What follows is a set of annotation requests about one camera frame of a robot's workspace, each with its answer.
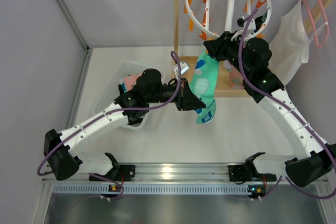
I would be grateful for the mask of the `mint green sock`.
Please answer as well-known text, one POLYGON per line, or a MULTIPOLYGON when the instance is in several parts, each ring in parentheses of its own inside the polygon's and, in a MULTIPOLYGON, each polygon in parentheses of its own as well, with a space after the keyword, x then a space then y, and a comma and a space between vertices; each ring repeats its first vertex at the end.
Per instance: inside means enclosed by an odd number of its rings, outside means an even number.
POLYGON ((119 81, 119 90, 120 93, 126 93, 129 91, 129 78, 123 78, 119 81))
POLYGON ((201 51, 190 83, 191 91, 205 104, 205 108, 195 109, 197 124, 209 123, 215 116, 218 72, 219 62, 211 58, 206 50, 201 51))

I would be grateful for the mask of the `white round clip hanger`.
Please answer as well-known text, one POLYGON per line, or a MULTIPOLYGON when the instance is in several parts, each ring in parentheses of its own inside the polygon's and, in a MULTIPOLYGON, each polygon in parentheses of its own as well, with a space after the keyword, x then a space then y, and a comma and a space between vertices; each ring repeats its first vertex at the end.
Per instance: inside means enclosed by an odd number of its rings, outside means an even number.
MULTIPOLYGON (((188 15, 188 29, 193 31, 195 28, 200 30, 199 37, 201 40, 211 40, 219 37, 219 34, 215 31, 211 31, 210 23, 211 19, 211 0, 202 0, 204 5, 204 12, 201 19, 198 19, 192 9, 193 0, 184 0, 183 13, 188 15)), ((236 39, 243 32, 243 28, 246 26, 244 21, 248 15, 253 11, 253 8, 258 8, 263 10, 263 14, 252 19, 250 25, 248 26, 247 39, 251 38, 264 38, 264 30, 270 22, 272 15, 272 3, 271 0, 245 0, 243 8, 243 16, 238 18, 238 30, 233 31, 234 22, 234 10, 235 10, 235 0, 227 0, 226 2, 226 15, 224 22, 224 31, 228 31, 234 34, 236 39)))

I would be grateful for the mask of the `pink sock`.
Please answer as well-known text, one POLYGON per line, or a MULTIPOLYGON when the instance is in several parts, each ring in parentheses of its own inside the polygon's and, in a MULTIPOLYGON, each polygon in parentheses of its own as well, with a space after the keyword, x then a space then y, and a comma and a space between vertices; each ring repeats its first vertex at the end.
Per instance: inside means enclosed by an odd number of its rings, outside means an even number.
POLYGON ((126 91, 131 90, 135 85, 139 76, 129 75, 124 79, 124 87, 126 91))
POLYGON ((230 85, 230 87, 234 90, 243 90, 244 86, 243 86, 242 75, 227 60, 224 61, 223 67, 229 73, 229 85, 230 85))

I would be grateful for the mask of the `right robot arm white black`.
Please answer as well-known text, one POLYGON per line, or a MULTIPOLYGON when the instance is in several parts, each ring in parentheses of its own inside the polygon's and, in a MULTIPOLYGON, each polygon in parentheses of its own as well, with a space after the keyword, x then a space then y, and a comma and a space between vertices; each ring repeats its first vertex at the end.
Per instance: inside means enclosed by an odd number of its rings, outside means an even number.
POLYGON ((243 87, 250 97, 273 119, 290 143, 293 155, 259 152, 246 159, 250 177, 261 174, 285 176, 304 188, 326 175, 335 165, 335 145, 328 144, 303 118, 289 98, 278 77, 268 68, 272 56, 268 43, 261 38, 249 39, 242 46, 223 33, 203 43, 209 56, 228 61, 242 76, 243 87))

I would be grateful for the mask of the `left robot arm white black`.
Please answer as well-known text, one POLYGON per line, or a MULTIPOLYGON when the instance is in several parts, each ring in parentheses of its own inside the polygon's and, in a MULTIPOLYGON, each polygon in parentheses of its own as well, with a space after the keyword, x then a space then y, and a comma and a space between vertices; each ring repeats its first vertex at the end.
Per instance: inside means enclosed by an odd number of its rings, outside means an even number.
POLYGON ((75 174, 89 174, 92 181, 113 180, 120 170, 116 158, 110 153, 83 153, 85 146, 118 127, 139 123, 150 109, 168 103, 174 103, 179 111, 206 107, 185 78, 163 84, 157 69, 144 70, 135 86, 119 95, 102 112, 72 128, 46 133, 44 156, 52 174, 57 180, 66 180, 75 174))

